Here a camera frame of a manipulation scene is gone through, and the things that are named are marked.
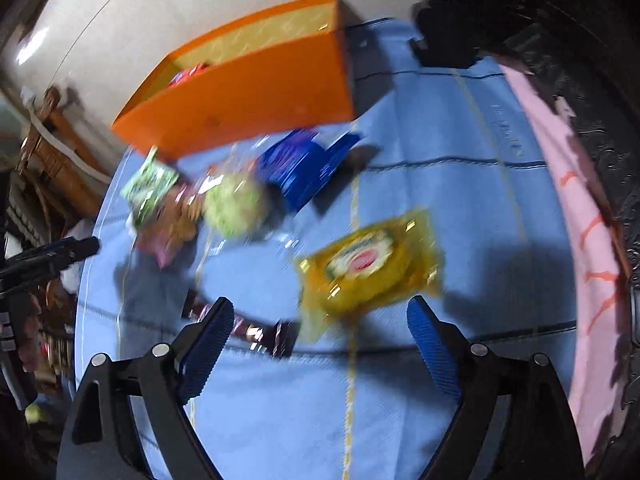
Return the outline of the wooden chair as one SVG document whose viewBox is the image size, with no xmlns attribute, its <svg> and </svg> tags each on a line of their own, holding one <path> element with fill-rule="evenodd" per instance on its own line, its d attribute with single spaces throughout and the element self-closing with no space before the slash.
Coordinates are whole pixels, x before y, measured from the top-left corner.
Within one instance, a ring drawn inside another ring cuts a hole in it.
<svg viewBox="0 0 640 480">
<path fill-rule="evenodd" d="M 25 107 L 29 132 L 18 172 L 60 214 L 96 218 L 111 176 L 65 116 L 67 92 L 52 84 L 40 99 L 26 99 Z"/>
</svg>

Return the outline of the blue checked tablecloth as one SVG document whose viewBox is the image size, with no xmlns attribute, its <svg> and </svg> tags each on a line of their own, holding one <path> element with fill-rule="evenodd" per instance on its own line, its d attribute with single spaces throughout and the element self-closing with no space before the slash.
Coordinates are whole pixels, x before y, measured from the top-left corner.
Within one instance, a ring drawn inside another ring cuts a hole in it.
<svg viewBox="0 0 640 480">
<path fill-rule="evenodd" d="M 430 213 L 444 255 L 431 308 L 499 356 L 545 353 L 563 385 L 576 339 L 573 259 L 533 128 L 496 61 L 460 72 L 414 58 L 411 25 L 383 18 L 347 33 L 362 134 L 359 174 L 337 174 L 293 221 L 297 245 L 213 256 L 200 237 L 160 269 L 132 247 L 122 187 L 142 163 L 122 155 L 96 219 L 99 255 L 82 272 L 75 368 L 103 352 L 142 356 L 174 338 L 190 288 L 252 318 L 297 313 L 293 257 L 413 208 Z M 227 479 L 414 479 L 456 406 L 413 344 L 406 305 L 333 326 L 276 360 L 230 341 L 188 412 Z"/>
</svg>

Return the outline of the red cookie bag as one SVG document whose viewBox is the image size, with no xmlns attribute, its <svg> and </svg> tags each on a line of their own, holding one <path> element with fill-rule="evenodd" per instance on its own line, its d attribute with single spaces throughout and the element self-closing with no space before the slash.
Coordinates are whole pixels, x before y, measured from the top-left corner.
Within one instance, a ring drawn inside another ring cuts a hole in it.
<svg viewBox="0 0 640 480">
<path fill-rule="evenodd" d="M 182 84 L 186 82 L 188 79 L 192 78 L 196 74 L 201 73 L 203 70 L 206 70 L 208 67 L 207 63 L 198 63 L 189 68 L 185 68 L 184 70 L 179 70 L 174 76 L 172 76 L 171 80 L 168 82 L 167 87 L 175 87 L 178 84 Z"/>
</svg>

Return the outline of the round bun clear wrapper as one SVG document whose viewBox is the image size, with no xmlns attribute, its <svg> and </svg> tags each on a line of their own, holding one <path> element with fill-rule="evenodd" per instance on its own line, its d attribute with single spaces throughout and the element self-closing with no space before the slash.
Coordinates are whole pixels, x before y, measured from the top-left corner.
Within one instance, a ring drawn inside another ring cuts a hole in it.
<svg viewBox="0 0 640 480">
<path fill-rule="evenodd" d="M 205 222 L 226 240 L 253 235 L 267 218 L 267 191 L 250 171 L 212 174 L 200 191 Z"/>
</svg>

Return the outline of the orange cardboard box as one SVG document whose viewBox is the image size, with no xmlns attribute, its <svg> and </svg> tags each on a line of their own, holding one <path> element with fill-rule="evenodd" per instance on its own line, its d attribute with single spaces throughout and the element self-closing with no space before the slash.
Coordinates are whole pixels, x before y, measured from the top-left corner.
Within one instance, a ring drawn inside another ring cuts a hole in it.
<svg viewBox="0 0 640 480">
<path fill-rule="evenodd" d="M 182 84 L 172 76 L 208 67 Z M 166 54 L 112 130 L 174 160 L 262 133 L 356 116 L 340 0 L 294 0 L 222 25 Z"/>
</svg>

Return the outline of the green plum candy bag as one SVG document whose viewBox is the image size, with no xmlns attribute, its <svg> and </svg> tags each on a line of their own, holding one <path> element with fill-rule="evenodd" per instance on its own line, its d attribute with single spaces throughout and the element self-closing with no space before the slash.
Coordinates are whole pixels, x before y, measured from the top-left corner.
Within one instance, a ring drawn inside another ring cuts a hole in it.
<svg viewBox="0 0 640 480">
<path fill-rule="evenodd" d="M 129 206 L 131 224 L 136 230 L 151 218 L 180 179 L 178 171 L 158 160 L 156 154 L 157 147 L 152 146 L 141 167 L 120 191 Z"/>
</svg>

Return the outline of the dark brown chocolate bar wrapper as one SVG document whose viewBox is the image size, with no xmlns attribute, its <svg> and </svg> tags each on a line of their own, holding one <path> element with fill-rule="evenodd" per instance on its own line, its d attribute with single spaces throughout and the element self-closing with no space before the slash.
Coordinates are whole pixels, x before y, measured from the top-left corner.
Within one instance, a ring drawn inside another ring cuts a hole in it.
<svg viewBox="0 0 640 480">
<path fill-rule="evenodd" d="M 193 289 L 186 294 L 181 317 L 191 322 L 201 322 L 212 304 Z M 300 324 L 294 320 L 269 323 L 235 311 L 230 339 L 241 348 L 266 354 L 275 359 L 292 356 L 299 335 Z"/>
</svg>

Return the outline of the pink cloth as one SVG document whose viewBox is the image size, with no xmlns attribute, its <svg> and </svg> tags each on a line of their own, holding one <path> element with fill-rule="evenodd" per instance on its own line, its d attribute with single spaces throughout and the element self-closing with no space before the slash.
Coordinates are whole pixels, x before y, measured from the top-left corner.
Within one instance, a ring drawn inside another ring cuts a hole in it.
<svg viewBox="0 0 640 480">
<path fill-rule="evenodd" d="M 532 125 L 565 218 L 574 261 L 577 298 L 577 342 L 570 386 L 582 458 L 601 453 L 608 424 L 620 403 L 622 387 L 616 366 L 624 348 L 628 321 L 627 265 L 614 232 L 611 209 L 593 162 L 574 133 L 573 115 L 560 113 L 563 99 L 549 105 L 524 70 L 500 65 Z"/>
</svg>

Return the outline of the yellow gold cake packet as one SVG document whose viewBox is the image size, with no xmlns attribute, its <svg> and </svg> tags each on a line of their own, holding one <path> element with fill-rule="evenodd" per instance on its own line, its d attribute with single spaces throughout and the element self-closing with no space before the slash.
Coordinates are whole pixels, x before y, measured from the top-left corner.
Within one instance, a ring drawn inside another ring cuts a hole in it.
<svg viewBox="0 0 640 480">
<path fill-rule="evenodd" d="M 431 216 L 412 208 L 295 258 L 300 338 L 314 344 L 336 323 L 416 294 L 442 294 L 444 257 Z"/>
</svg>

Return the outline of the pink small snack bag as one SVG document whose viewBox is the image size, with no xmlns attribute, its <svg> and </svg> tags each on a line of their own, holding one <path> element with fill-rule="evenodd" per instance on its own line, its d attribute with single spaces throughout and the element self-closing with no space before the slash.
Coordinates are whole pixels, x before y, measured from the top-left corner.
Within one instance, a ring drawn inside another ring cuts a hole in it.
<svg viewBox="0 0 640 480">
<path fill-rule="evenodd" d="M 136 229 L 134 247 L 167 268 L 182 246 L 195 240 L 203 213 L 204 197 L 195 186 L 180 181 L 172 186 Z"/>
</svg>

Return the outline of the blue snack bag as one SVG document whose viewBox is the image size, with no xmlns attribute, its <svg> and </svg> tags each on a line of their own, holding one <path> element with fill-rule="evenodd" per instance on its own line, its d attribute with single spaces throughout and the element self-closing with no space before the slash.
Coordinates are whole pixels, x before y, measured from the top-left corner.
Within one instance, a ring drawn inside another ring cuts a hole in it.
<svg viewBox="0 0 640 480">
<path fill-rule="evenodd" d="M 295 129 L 258 156 L 255 174 L 277 188 L 286 210 L 297 214 L 361 140 L 361 133 L 341 126 Z"/>
</svg>

